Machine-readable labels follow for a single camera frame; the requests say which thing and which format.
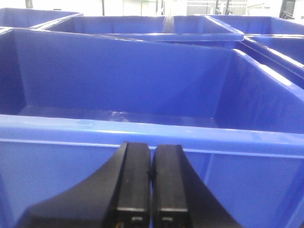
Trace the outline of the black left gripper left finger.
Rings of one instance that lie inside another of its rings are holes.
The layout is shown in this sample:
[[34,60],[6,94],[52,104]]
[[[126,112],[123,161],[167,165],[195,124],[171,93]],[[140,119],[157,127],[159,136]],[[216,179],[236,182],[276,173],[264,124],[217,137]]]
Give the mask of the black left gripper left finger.
[[98,170],[66,191],[28,207],[17,228],[147,228],[151,152],[123,142]]

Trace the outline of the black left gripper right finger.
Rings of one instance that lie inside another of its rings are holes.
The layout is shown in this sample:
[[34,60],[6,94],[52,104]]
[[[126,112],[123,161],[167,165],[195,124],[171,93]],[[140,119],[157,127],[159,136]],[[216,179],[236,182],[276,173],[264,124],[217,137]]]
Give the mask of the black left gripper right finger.
[[241,227],[195,172],[181,145],[158,145],[152,169],[153,227]]

